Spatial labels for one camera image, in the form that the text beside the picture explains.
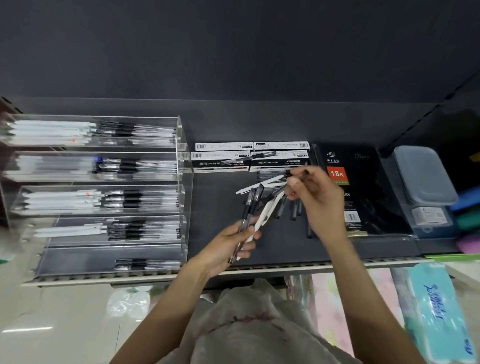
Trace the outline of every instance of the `forearm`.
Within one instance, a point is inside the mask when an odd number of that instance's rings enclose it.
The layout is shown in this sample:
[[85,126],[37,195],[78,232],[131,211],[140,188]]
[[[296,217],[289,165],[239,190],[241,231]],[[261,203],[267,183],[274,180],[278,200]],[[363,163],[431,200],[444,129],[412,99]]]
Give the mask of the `forearm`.
[[365,364],[425,363],[378,292],[352,243],[326,242],[353,350]]
[[189,262],[111,364],[154,364],[177,348],[207,281],[202,268]]

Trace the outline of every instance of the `green object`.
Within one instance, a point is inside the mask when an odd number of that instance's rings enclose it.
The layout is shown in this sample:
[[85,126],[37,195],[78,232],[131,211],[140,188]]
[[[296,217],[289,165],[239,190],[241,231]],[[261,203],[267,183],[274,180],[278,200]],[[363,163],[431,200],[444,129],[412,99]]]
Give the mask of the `green object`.
[[462,231],[469,231],[480,228],[480,210],[474,210],[460,215],[456,218],[458,227]]
[[433,259],[437,262],[471,262],[480,260],[480,254],[442,254],[442,255],[426,255],[426,258]]

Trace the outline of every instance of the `hand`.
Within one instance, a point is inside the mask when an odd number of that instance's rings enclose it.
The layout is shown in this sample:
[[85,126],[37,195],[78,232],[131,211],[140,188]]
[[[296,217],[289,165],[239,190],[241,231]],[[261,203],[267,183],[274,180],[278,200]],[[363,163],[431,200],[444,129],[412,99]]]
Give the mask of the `hand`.
[[[297,177],[307,170],[304,182]],[[290,200],[301,199],[312,230],[324,244],[347,237],[345,228],[344,191],[333,182],[323,169],[305,166],[290,171],[285,190]]]
[[[250,223],[254,224],[257,220],[258,216],[255,216]],[[206,272],[209,278],[225,271],[230,266],[228,260],[235,252],[238,243],[250,238],[255,230],[251,225],[247,230],[238,232],[240,223],[241,221],[237,221],[235,224],[221,231],[196,257],[192,258],[190,262],[197,264]],[[257,231],[253,238],[258,240],[261,236],[262,233]],[[250,258],[250,250],[255,249],[255,247],[255,241],[245,243],[237,256],[240,258]]]

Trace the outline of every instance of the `blue tissue package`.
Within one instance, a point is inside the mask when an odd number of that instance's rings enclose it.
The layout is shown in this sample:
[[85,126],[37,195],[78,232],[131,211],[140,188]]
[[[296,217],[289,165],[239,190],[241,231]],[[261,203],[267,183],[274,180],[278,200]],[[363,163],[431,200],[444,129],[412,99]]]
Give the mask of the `blue tissue package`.
[[443,264],[392,269],[405,330],[424,359],[476,363],[472,338]]

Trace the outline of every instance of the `person's right hand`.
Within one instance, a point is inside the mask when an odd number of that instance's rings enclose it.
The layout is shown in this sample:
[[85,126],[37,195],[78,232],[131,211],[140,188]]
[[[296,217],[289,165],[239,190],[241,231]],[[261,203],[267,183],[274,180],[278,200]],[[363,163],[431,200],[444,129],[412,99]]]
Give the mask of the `person's right hand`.
[[[297,177],[305,170],[309,172],[304,182]],[[345,228],[344,191],[333,182],[323,169],[305,166],[290,171],[285,190],[290,200],[300,198],[307,212],[312,230],[323,243],[336,242],[347,237]]]

